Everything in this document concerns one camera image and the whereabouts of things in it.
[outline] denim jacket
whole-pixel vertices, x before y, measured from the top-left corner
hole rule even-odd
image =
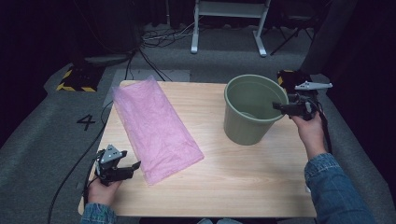
[[[372,213],[332,154],[320,154],[311,159],[304,173],[319,223],[375,223]],[[80,224],[112,224],[116,218],[110,207],[88,203]]]

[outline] hand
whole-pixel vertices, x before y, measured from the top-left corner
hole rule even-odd
[[[309,121],[297,116],[291,116],[291,119],[298,127],[298,134],[304,143],[309,160],[318,154],[327,152],[323,145],[324,133],[319,112]]]
[[[100,182],[99,178],[96,178],[89,186],[88,203],[101,203],[110,206],[121,183],[122,181],[113,182],[107,187]]]

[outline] green bucket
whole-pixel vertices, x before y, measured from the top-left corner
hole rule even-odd
[[[224,132],[236,144],[254,145],[284,115],[273,102],[288,104],[284,90],[273,80],[257,75],[233,78],[225,87]]]

